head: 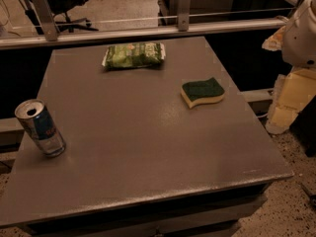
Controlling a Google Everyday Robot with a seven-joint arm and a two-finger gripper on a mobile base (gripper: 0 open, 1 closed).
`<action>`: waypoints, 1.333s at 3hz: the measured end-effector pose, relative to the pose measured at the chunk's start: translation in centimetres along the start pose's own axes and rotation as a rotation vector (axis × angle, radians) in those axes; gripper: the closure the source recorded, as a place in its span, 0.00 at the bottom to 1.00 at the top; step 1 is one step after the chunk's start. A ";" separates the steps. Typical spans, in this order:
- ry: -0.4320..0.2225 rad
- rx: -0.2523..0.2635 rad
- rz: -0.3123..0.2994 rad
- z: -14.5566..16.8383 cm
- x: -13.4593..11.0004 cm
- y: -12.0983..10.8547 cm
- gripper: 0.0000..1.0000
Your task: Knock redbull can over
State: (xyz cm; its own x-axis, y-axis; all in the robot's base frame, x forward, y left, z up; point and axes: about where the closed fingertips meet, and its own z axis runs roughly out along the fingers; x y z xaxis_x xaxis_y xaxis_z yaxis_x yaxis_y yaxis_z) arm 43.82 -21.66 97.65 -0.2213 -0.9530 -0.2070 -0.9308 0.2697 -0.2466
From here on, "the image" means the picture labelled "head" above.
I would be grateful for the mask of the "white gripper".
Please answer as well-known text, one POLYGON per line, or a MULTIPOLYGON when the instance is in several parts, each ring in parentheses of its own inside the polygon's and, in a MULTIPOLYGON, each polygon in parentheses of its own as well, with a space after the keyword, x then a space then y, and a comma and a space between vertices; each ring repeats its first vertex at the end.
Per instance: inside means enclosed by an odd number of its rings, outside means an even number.
POLYGON ((262 44, 269 51, 282 51, 293 67, 287 76, 279 75, 268 112, 266 130, 282 134, 316 96, 316 0, 304 0, 285 27, 279 28, 262 44))

